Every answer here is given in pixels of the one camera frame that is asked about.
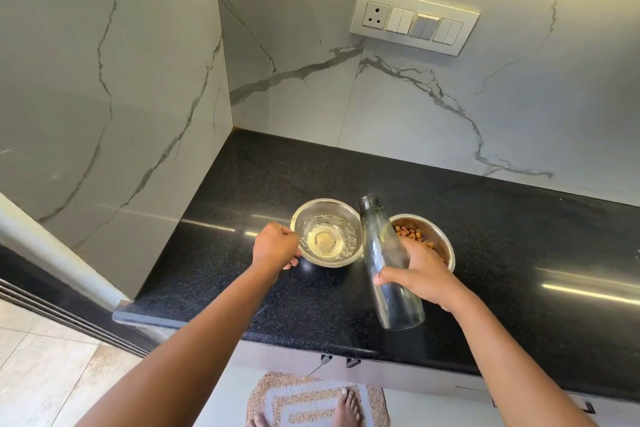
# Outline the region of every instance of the bottle mouth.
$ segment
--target bottle mouth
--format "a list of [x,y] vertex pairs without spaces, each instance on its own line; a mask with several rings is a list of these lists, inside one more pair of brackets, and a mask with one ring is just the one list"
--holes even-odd
[[380,206],[380,199],[377,194],[370,194],[358,199],[358,209],[360,212]]

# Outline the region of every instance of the person's left arm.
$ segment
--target person's left arm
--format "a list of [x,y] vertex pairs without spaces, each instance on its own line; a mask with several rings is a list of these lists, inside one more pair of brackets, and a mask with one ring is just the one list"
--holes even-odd
[[298,236],[269,223],[255,238],[252,265],[126,374],[76,427],[193,425],[278,273],[298,264]]

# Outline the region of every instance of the bowl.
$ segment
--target bowl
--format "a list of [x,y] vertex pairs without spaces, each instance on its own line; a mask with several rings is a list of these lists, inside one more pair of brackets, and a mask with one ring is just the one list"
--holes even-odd
[[389,220],[394,227],[397,225],[407,230],[420,229],[422,240],[433,243],[433,249],[443,258],[449,270],[453,271],[456,268],[456,255],[453,253],[451,242],[442,230],[431,221],[415,214],[396,214]]
[[303,204],[291,218],[291,229],[300,235],[302,256],[321,267],[344,267],[362,256],[360,215],[337,199]]

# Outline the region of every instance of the glass bottle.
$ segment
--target glass bottle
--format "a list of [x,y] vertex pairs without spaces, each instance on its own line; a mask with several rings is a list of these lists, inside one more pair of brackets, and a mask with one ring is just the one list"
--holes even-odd
[[382,267],[409,268],[409,255],[391,226],[384,206],[372,194],[361,197],[358,208],[362,223],[364,259],[371,278],[380,324],[389,330],[408,329],[422,324],[425,316],[420,297],[399,284],[373,284],[374,275]]

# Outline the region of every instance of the rug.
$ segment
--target rug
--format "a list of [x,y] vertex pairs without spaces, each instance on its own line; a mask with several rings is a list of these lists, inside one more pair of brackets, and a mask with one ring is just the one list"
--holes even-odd
[[311,376],[270,371],[249,397],[247,422],[263,414],[270,427],[331,427],[340,391],[356,395],[362,427],[388,427],[389,415],[382,388],[346,382],[324,382]]

